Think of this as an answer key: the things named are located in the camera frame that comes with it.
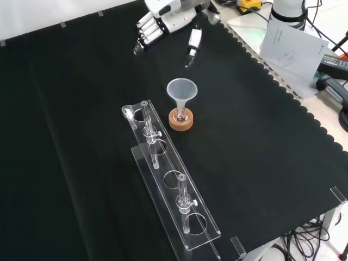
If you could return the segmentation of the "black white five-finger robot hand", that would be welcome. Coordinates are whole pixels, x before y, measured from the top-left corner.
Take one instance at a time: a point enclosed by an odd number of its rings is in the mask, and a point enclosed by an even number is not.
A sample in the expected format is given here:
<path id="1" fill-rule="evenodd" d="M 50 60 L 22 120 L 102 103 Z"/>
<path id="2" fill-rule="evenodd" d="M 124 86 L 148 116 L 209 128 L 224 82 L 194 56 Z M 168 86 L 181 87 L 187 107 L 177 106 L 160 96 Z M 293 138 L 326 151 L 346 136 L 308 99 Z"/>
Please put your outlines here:
<path id="1" fill-rule="evenodd" d="M 199 13 L 212 25 L 220 22 L 220 13 L 211 1 L 149 0 L 145 5 L 148 13 L 136 23 L 135 55 L 188 26 Z"/>

